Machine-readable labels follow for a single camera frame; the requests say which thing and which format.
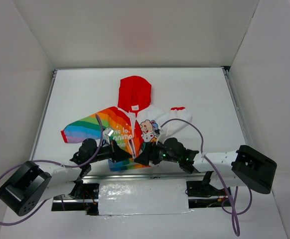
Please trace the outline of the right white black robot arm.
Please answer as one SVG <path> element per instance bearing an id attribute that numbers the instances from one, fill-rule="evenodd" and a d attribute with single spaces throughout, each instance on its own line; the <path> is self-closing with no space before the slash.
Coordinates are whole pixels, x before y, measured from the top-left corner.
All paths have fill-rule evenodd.
<path id="1" fill-rule="evenodd" d="M 146 142 L 135 162 L 144 166 L 157 165 L 162 161 L 177 163 L 188 174 L 204 173 L 207 180 L 203 191 L 215 194 L 224 187 L 247 186 L 260 194 L 272 189 L 277 163 L 248 145 L 238 150 L 222 153 L 202 153 L 186 149 L 176 138 L 164 143 Z"/>

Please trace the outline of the rainbow hooded kids jacket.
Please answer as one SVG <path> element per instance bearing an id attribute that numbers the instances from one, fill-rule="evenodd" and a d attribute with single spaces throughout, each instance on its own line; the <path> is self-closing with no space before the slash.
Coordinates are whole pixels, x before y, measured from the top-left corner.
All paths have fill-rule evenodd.
<path id="1" fill-rule="evenodd" d="M 109 162 L 113 172 L 142 168 L 134 162 L 146 142 L 155 142 L 154 130 L 161 127 L 164 136 L 159 141 L 175 135 L 191 121 L 185 107 L 161 110 L 151 104 L 151 84 L 143 77 L 129 76 L 121 79 L 118 104 L 79 119 L 67 125 L 61 135 L 65 143 L 81 143 L 88 138 L 101 138 L 101 129 L 111 127 L 116 132 L 111 139 L 130 153 L 132 158 L 122 162 Z"/>

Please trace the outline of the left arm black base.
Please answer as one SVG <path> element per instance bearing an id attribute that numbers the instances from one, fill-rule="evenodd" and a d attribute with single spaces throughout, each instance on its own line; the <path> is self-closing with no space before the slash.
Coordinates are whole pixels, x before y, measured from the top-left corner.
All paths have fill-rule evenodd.
<path id="1" fill-rule="evenodd" d="M 69 194 L 75 202 L 70 203 L 75 211 L 84 211 L 88 216 L 98 216 L 98 199 L 99 199 L 98 183 L 81 183 L 75 186 Z"/>

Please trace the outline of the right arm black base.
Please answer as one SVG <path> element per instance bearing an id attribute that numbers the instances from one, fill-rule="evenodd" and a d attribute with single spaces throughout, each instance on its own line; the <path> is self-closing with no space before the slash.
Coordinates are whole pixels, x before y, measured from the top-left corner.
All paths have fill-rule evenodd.
<path id="1" fill-rule="evenodd" d="M 189 202 L 220 202 L 228 198 L 224 189 L 216 189 L 202 181 L 187 181 L 185 190 Z"/>

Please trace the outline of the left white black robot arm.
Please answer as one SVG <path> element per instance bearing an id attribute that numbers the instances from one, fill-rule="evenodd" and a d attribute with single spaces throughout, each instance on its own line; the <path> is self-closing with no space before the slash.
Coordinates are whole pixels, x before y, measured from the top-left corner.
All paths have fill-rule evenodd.
<path id="1" fill-rule="evenodd" d="M 116 163 L 131 158 L 132 155 L 114 140 L 97 146 L 96 141 L 89 138 L 70 159 L 69 167 L 35 160 L 23 163 L 1 185 L 0 199 L 18 216 L 25 216 L 46 199 L 62 194 L 79 198 L 83 194 L 82 179 L 91 171 L 92 163 L 102 160 Z"/>

